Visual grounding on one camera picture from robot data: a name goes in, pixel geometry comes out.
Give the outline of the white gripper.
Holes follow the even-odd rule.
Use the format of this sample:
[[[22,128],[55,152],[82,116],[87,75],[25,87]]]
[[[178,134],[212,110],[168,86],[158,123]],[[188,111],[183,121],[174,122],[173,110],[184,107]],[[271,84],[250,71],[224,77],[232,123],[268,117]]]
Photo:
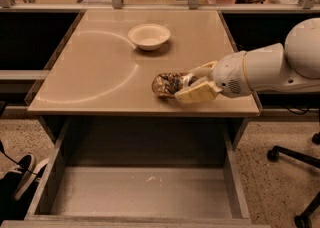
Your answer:
[[[199,80],[176,92],[175,99],[183,104],[191,104],[213,101],[221,92],[229,98],[251,95],[252,90],[244,71],[246,54],[246,51],[232,53],[218,63],[214,60],[191,69],[189,73]]]

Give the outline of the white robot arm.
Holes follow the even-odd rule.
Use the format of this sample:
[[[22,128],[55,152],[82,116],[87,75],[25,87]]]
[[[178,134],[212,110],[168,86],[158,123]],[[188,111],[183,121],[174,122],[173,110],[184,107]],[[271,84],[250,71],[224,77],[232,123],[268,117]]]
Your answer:
[[[196,78],[174,94],[181,103],[229,98],[254,92],[313,93],[320,89],[320,18],[294,26],[283,44],[229,54],[195,68]]]

